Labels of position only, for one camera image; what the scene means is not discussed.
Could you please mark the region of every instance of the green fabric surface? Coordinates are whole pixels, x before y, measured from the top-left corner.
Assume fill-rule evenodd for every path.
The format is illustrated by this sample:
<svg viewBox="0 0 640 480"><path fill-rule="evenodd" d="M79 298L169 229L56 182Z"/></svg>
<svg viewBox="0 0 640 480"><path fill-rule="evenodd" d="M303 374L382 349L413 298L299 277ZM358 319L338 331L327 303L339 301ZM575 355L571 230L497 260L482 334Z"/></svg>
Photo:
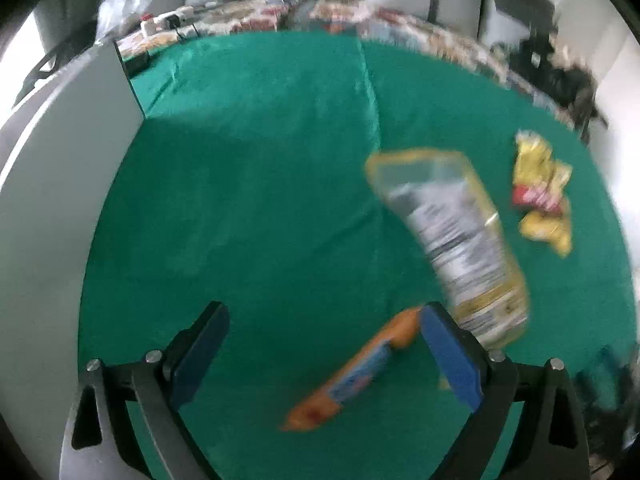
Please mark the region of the green fabric surface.
<svg viewBox="0 0 640 480"><path fill-rule="evenodd" d="M295 32L172 46L133 86L147 118L95 232L79 363L139 359L210 300L226 303L230 333L180 412L223 479L426 478L468 416L437 388L420 339L320 430L278 430L393 314L444 300L420 247L366 183L376 150L470 159L529 286L530 325L512 359L558 356L576 372L601 346L623 352L634 340L628 257L602 180L575 134L516 92L392 46ZM574 167L567 259L518 233L521 128Z"/></svg>

